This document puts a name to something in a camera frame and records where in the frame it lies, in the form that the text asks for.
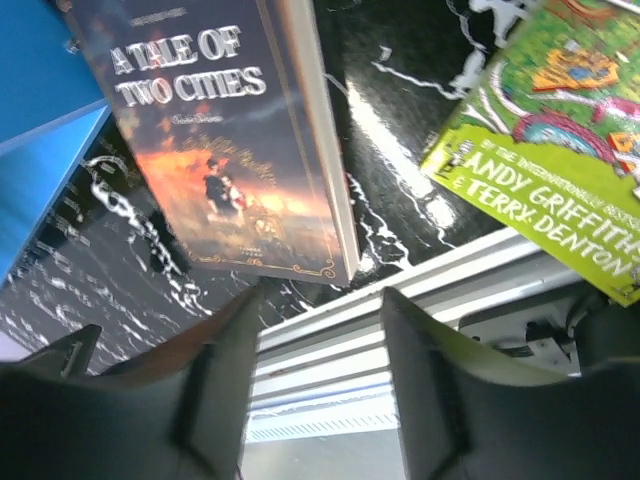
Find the a tale of two cities book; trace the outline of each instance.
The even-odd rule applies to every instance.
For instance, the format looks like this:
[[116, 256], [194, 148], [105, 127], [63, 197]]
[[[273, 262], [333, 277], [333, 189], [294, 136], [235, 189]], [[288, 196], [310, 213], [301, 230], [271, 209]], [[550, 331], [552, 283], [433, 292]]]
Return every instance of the a tale of two cities book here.
[[309, 0], [74, 0], [67, 20], [194, 262], [349, 282], [359, 253]]

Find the white metal frame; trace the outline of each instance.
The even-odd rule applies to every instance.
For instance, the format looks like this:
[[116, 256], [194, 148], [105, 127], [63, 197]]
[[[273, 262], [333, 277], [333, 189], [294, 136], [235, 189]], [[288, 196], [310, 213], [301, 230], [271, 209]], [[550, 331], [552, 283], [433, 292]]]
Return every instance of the white metal frame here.
[[455, 327], [464, 315], [579, 279], [505, 228], [269, 328], [260, 336], [247, 441], [397, 428], [378, 318], [385, 287]]

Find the green book cover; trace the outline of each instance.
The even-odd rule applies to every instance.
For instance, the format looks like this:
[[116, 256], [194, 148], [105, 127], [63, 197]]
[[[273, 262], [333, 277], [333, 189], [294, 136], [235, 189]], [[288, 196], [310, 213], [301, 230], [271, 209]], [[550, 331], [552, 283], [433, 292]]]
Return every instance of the green book cover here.
[[640, 299], [640, 15], [544, 3], [422, 172], [622, 305]]

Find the cartoon illustration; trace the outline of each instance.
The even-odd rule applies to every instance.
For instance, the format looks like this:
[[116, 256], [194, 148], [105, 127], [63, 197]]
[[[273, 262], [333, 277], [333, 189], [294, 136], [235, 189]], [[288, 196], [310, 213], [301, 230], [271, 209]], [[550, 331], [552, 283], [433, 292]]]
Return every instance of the cartoon illustration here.
[[473, 150], [473, 142], [470, 140], [465, 140], [458, 146], [457, 151], [453, 151], [451, 149], [451, 145], [447, 145], [445, 148], [447, 153], [451, 155], [451, 158], [437, 172], [437, 175], [446, 178], [445, 174], [450, 173], [454, 168], [459, 167], [460, 165], [462, 165], [462, 163], [464, 163], [464, 156]]
[[622, 305], [640, 300], [639, 31], [604, 0], [544, 2], [421, 166]]
[[[621, 12], [603, 0], [547, 2], [538, 41], [518, 43], [490, 68], [461, 121], [599, 158], [633, 178], [640, 199], [640, 16], [618, 21]], [[459, 162], [459, 152], [449, 154], [440, 175]]]

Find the metal rail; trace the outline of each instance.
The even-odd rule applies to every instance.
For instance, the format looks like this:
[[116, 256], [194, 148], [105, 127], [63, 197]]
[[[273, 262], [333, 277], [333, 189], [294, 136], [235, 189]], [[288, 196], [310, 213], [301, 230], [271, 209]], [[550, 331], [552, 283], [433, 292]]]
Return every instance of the metal rail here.
[[[398, 289], [434, 318], [455, 327], [464, 315], [578, 280], [575, 272], [506, 228], [267, 329], [260, 336], [247, 440], [260, 441], [260, 435], [267, 439], [267, 424], [267, 430], [274, 428], [275, 417], [281, 424], [285, 412], [295, 414], [297, 421], [300, 412], [311, 418], [308, 412], [318, 409], [323, 415], [337, 412], [337, 407], [352, 412], [344, 407], [344, 399], [362, 399], [372, 389], [382, 388], [388, 398], [367, 397], [367, 403], [382, 402], [387, 410], [393, 405], [379, 322], [385, 287]], [[386, 425], [395, 428], [393, 422]]]

